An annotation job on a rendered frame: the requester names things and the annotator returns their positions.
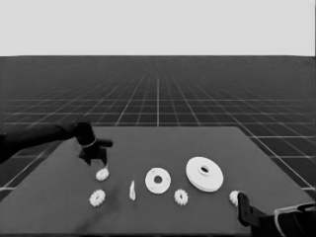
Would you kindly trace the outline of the small white toothed gear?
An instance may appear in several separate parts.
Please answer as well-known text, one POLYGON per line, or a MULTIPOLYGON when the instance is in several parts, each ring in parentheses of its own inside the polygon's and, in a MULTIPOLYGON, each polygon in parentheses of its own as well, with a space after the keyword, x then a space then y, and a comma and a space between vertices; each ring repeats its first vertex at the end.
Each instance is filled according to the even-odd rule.
POLYGON ((89 197, 89 202, 93 207, 101 205, 106 199, 106 193, 103 190, 94 191, 89 197))
POLYGON ((175 203, 180 206, 185 206, 189 201, 188 193, 183 189, 178 189, 174 193, 175 203))
POLYGON ((238 206, 239 191, 232 191, 229 195, 229 199, 234 206, 238 206))
POLYGON ((96 173, 96 179, 98 181, 104 181, 108 178, 110 172, 107 168, 101 169, 96 173))

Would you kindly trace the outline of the white round carrier wide hole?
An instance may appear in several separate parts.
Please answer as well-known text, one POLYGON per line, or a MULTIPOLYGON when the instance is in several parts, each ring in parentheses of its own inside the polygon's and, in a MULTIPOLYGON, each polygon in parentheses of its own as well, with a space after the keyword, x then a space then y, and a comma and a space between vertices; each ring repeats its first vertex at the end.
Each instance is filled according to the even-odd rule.
POLYGON ((149 192, 155 195, 164 194, 171 186, 171 176, 163 168, 152 168, 145 176, 145 185, 149 192), (155 178, 160 177, 161 182, 156 183, 155 178))

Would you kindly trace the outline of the large thick white disc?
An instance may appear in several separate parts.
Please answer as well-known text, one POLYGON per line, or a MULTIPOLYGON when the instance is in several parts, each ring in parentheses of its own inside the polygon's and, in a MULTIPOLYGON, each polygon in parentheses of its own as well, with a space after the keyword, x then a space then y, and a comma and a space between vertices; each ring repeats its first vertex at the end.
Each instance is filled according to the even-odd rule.
POLYGON ((207 193, 218 191, 224 181, 220 167, 206 157, 191 158, 186 165, 186 175, 192 185, 207 193))

